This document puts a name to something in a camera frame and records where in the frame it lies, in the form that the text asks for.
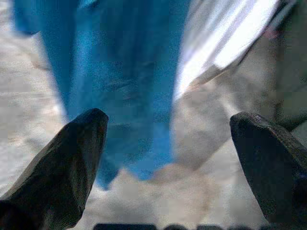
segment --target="black pointed object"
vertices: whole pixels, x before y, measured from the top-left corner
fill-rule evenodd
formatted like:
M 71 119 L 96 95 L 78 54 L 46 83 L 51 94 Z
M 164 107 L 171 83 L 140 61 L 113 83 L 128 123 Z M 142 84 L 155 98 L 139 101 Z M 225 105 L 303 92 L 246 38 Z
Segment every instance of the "black pointed object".
M 0 198 L 0 224 L 13 211 L 10 221 L 23 229 L 75 226 L 96 177 L 107 122 L 104 112 L 91 109 L 64 126 Z
M 307 149 L 285 128 L 258 114 L 230 119 L 246 179 L 271 223 L 307 223 Z

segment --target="gray surface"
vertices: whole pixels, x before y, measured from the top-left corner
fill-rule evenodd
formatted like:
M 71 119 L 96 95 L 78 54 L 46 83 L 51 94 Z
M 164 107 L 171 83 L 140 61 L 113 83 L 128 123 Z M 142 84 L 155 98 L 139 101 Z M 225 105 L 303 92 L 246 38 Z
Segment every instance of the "gray surface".
M 0 193 L 62 127 L 60 104 L 38 37 L 9 30 L 6 0 L 0 0 Z M 261 39 L 238 71 L 194 85 L 174 106 L 177 163 L 140 182 L 122 170 L 110 191 L 94 186 L 75 229 L 96 222 L 149 222 L 158 227 L 198 223 L 227 227 L 265 220 L 240 168 L 229 118 L 242 110 L 272 119 L 275 50 Z
M 307 2 L 298 1 L 282 28 L 285 32 L 278 52 L 277 93 L 281 100 L 277 121 L 289 130 L 307 120 Z
M 307 148 L 307 121 L 292 130 L 291 134 Z

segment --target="blurry fabric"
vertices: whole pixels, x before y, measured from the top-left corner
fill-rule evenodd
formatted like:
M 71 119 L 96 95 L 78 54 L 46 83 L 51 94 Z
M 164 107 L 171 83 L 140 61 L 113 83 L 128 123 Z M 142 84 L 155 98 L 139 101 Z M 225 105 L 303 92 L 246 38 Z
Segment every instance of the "blurry fabric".
M 243 55 L 263 33 L 278 3 L 279 0 L 193 0 L 181 45 L 174 100 L 210 68 L 222 71 Z
M 189 0 L 15 0 L 16 28 L 40 31 L 68 120 L 109 116 L 97 182 L 139 179 L 172 162 L 170 111 Z

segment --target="blue cloth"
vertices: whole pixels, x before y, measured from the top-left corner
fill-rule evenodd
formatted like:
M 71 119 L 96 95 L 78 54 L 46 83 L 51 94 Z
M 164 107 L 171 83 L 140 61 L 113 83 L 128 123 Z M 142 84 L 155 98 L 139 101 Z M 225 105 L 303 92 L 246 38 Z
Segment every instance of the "blue cloth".
M 96 182 L 141 180 L 173 161 L 170 112 L 189 0 L 14 0 L 16 29 L 41 32 L 69 121 L 109 116 Z

